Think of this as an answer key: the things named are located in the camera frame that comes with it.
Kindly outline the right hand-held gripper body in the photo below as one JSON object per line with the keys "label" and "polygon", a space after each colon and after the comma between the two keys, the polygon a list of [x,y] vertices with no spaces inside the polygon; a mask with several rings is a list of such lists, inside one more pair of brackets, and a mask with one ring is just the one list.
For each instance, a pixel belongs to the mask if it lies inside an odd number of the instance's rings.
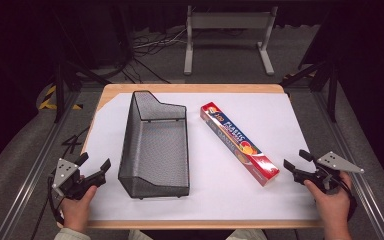
{"label": "right hand-held gripper body", "polygon": [[313,173],[295,167],[294,181],[304,184],[305,180],[310,180],[325,194],[333,194],[338,186],[344,187],[340,177],[341,171],[359,174],[365,172],[363,168],[352,164],[333,152],[328,152],[319,158],[314,157],[312,163],[316,168]]}

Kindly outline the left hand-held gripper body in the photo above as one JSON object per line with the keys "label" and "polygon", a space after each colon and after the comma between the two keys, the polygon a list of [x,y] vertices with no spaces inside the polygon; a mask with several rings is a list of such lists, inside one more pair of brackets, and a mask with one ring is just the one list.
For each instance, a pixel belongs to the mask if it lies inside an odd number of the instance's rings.
{"label": "left hand-held gripper body", "polygon": [[51,187],[62,197],[80,200],[92,185],[100,187],[105,183],[105,173],[100,170],[82,178],[78,165],[59,159]]}

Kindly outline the person's left hand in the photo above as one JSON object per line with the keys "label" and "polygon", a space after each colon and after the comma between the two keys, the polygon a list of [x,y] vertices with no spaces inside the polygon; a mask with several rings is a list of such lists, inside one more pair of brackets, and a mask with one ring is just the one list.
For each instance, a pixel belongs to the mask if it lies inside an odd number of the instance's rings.
{"label": "person's left hand", "polygon": [[90,213],[90,203],[97,192],[97,187],[92,185],[80,200],[64,198],[60,205],[65,228],[82,234],[86,233]]}

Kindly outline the person's right hand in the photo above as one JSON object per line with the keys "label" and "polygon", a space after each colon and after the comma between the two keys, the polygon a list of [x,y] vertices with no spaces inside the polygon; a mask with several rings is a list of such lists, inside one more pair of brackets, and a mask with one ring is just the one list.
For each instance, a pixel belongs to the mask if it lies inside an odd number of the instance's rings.
{"label": "person's right hand", "polygon": [[323,193],[312,181],[305,180],[304,185],[313,195],[317,210],[327,229],[348,229],[348,211],[350,200],[348,193],[339,188],[336,194]]}

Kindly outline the person's left sleeve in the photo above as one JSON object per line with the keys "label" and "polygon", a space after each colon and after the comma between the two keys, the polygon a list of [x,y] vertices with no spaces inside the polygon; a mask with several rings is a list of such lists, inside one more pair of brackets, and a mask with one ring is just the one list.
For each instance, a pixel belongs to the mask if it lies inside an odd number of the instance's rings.
{"label": "person's left sleeve", "polygon": [[81,232],[70,228],[62,228],[54,237],[54,240],[91,240],[91,238]]}

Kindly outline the red plastic wrap box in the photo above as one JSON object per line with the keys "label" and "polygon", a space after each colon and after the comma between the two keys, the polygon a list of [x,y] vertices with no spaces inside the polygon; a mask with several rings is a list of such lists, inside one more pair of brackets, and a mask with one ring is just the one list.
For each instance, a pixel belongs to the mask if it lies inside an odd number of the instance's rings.
{"label": "red plastic wrap box", "polygon": [[201,107],[200,117],[261,186],[280,173],[279,168],[214,102]]}

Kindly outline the black tripod stand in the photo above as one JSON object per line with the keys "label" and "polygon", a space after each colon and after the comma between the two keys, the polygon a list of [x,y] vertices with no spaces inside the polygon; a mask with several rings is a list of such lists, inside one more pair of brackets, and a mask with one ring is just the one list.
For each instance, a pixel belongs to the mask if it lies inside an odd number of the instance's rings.
{"label": "black tripod stand", "polygon": [[110,84],[110,81],[98,76],[92,71],[81,67],[71,61],[68,61],[65,56],[65,51],[61,43],[61,37],[58,33],[54,33],[55,40],[49,43],[49,47],[53,47],[55,59],[55,85],[56,85],[56,104],[57,113],[55,122],[58,123],[63,118],[64,114],[71,106],[65,99],[65,92],[79,92],[82,88],[81,78],[77,75],[78,72],[85,75],[93,82],[97,82],[103,86]]}
{"label": "black tripod stand", "polygon": [[328,100],[327,100],[327,113],[332,122],[336,122],[336,93],[338,85],[338,71],[333,62],[323,61],[317,64],[313,64],[304,70],[299,71],[289,77],[284,77],[280,85],[285,88],[298,80],[306,77],[307,75],[314,73],[314,77],[310,81],[309,89],[312,92],[320,92],[326,83],[329,83],[328,87]]}

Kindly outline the white paper sheet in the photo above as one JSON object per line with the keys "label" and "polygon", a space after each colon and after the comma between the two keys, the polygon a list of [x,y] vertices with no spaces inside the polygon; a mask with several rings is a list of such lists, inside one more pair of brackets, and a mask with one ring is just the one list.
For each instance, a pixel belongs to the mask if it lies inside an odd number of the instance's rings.
{"label": "white paper sheet", "polygon": [[140,220],[315,220],[313,197],[286,169],[260,185],[200,117],[203,105],[215,103],[274,163],[290,161],[312,171],[299,157],[307,144],[290,100],[274,93],[160,93],[158,100],[187,109],[190,193],[186,197],[131,198],[118,180],[131,96],[120,93],[93,120],[81,171],[89,175],[111,162],[107,182],[91,203],[93,221]]}

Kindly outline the aluminium rail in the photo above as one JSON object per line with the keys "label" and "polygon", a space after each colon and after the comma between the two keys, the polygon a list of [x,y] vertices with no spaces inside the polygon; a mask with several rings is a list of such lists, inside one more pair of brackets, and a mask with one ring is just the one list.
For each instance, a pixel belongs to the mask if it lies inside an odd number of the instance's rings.
{"label": "aluminium rail", "polygon": [[323,118],[329,126],[330,132],[335,139],[338,150],[336,154],[343,157],[342,168],[344,171],[348,171],[350,177],[354,183],[354,189],[356,191],[356,199],[361,203],[371,226],[376,232],[378,240],[384,240],[384,215],[381,211],[374,195],[373,189],[369,182],[366,180],[366,176],[369,173],[367,167],[363,167],[360,163],[356,162],[351,149],[348,147],[343,132],[336,121],[333,121],[327,110],[327,102],[322,93],[315,93],[314,99],[320,108]]}
{"label": "aluminium rail", "polygon": [[0,156],[0,240],[52,240],[59,227],[47,202],[47,178],[67,147],[63,142],[89,126],[99,96],[82,92],[69,99],[80,110],[40,110]]}

